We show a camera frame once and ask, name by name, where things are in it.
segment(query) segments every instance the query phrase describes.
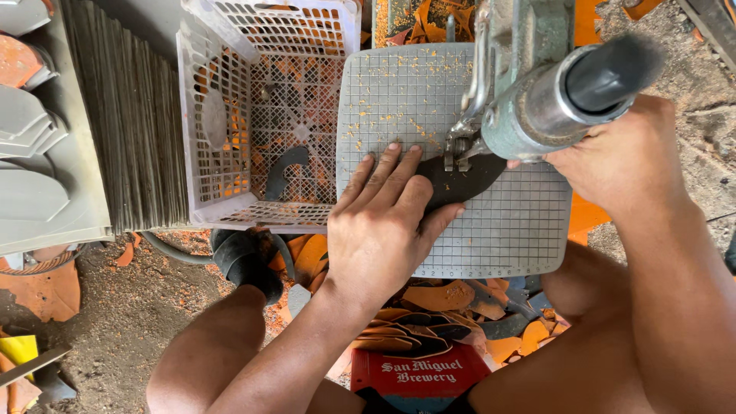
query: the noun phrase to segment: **white plastic crate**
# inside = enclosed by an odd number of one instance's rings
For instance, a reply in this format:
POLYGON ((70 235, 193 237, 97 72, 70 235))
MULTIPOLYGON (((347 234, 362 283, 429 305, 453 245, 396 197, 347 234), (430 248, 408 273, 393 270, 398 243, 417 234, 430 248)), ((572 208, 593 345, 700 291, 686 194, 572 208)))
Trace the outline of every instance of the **white plastic crate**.
POLYGON ((326 233, 337 201, 335 146, 345 58, 360 50, 353 0, 182 0, 198 25, 177 37, 190 220, 209 228, 265 225, 326 233), (290 166, 265 201, 279 157, 290 166))

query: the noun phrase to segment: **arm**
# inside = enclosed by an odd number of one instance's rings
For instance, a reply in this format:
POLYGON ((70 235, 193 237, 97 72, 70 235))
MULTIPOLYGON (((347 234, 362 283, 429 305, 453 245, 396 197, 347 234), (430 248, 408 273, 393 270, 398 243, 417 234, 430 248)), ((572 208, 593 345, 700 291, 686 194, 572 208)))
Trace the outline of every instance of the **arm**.
POLYGON ((332 364, 464 211, 445 206, 422 219, 432 195, 414 176, 422 156, 391 144, 373 176, 358 165, 328 220, 330 271, 293 322, 235 377, 208 413, 303 413, 332 364))
POLYGON ((661 413, 736 405, 736 284, 684 188, 674 108, 640 96, 621 119, 548 161, 613 218, 631 273, 634 345, 661 413))

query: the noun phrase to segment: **leg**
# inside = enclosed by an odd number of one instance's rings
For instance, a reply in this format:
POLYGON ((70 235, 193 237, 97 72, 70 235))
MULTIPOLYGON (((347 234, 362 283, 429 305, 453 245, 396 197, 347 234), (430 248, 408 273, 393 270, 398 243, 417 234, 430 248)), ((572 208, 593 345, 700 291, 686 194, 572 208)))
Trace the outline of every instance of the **leg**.
POLYGON ((542 285, 573 327, 473 388, 475 411, 653 413, 634 353, 626 268, 568 243, 562 266, 542 285))
MULTIPOLYGON (((154 369, 146 394, 154 414, 203 414, 260 351, 266 296, 252 285, 202 313, 172 340, 154 369)), ((322 381, 308 414, 360 413, 365 401, 322 381)))
POLYGON ((562 266, 542 275, 542 288, 555 311, 572 324, 590 313, 631 308, 626 267, 573 242, 567 242, 562 266))

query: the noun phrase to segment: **san miguel brewery text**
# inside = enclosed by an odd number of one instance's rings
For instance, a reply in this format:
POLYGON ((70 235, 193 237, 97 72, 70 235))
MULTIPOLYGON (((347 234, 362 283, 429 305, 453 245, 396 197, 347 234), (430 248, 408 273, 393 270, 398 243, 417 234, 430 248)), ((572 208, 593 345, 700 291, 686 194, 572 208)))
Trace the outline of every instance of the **san miguel brewery text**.
POLYGON ((455 359, 455 362, 426 362, 426 361, 412 361, 411 364, 391 364, 386 362, 382 366, 381 372, 395 372, 396 382, 429 382, 429 381, 449 381, 455 382, 455 376, 452 374, 440 374, 437 375, 435 372, 443 372, 445 370, 456 370, 463 369, 460 362, 455 359), (429 375, 411 375, 413 371, 433 371, 429 375))

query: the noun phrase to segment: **hand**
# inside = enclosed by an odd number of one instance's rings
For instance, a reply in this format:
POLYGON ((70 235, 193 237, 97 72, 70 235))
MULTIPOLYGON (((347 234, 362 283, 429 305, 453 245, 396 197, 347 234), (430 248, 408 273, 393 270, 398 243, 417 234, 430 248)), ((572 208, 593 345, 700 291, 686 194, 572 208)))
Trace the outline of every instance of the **hand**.
POLYGON ((675 139, 674 105, 663 98, 639 95, 624 116, 590 128, 588 137, 545 159, 581 197, 614 219, 690 202, 675 139))
POLYGON ((423 217, 433 189, 429 179, 414 175, 422 150, 414 145, 397 166, 400 154, 399 144, 390 144, 367 183, 373 157, 366 155, 328 220, 330 271, 325 285, 331 282, 341 295, 376 311, 465 211, 457 203, 423 217))

